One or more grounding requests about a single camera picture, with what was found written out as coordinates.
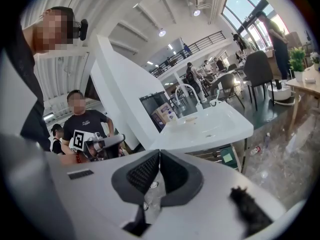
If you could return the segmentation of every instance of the wooden table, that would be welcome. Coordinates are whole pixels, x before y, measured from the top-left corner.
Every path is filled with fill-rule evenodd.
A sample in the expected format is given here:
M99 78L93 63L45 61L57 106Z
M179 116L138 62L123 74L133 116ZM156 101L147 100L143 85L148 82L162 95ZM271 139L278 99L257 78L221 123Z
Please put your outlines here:
M314 78L315 83L306 83L305 78ZM299 105L299 94L306 93L314 97L320 98L320 72L315 70L313 66L308 67L303 72L303 82L298 82L296 79L289 80L286 82L287 86L294 87L294 108L291 123L287 132L287 138L290 137L292 133L292 128L295 124L298 105Z

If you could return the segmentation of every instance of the green sticky note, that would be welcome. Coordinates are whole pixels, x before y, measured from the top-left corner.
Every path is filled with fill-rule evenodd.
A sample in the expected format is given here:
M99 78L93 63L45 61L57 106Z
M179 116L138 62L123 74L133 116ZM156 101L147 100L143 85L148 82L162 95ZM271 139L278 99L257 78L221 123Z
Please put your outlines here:
M230 153L224 155L223 156L223 160L224 160L225 163L228 163L228 162L232 161L232 157L231 157Z

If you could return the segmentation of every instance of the sink basin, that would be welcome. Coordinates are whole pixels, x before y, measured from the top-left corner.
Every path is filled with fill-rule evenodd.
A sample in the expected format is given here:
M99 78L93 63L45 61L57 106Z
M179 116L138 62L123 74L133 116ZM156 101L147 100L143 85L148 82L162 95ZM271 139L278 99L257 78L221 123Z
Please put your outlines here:
M165 125L150 149L194 152L252 136L254 126L226 102Z

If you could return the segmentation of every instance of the green plant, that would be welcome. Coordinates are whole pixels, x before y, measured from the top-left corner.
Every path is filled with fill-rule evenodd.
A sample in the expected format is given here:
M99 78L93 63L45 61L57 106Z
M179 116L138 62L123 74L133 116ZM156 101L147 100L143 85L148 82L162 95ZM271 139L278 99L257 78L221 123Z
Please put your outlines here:
M303 72L304 69L304 58L306 56L305 51L299 47L299 48L294 48L289 51L290 53L290 65L291 69L295 72Z

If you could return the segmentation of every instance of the potted plant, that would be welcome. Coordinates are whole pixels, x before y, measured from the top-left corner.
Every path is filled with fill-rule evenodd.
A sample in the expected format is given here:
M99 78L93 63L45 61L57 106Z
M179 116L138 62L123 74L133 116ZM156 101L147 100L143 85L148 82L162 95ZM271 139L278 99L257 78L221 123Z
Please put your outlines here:
M295 79L298 82L303 81L303 72L304 72L304 58L305 58L305 51L299 47L299 48L294 48L290 50L290 65L291 69L294 71Z
M319 60L320 60L320 56L317 52L311 52L310 53L310 59L313 63L313 67L315 70L319 70Z

